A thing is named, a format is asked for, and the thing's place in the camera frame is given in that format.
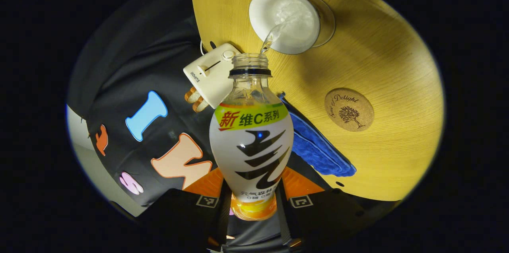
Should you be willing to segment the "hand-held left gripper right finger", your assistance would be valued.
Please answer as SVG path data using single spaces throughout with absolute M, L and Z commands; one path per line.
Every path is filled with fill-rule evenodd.
M 398 202 L 323 189 L 286 167 L 275 191 L 282 242 L 290 251 L 323 251 L 373 225 Z

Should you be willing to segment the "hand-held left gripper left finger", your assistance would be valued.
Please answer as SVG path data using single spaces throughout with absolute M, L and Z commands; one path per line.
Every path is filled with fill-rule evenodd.
M 176 253 L 220 251 L 230 204 L 231 190 L 215 169 L 183 190 L 167 190 L 138 216 L 138 223 Z

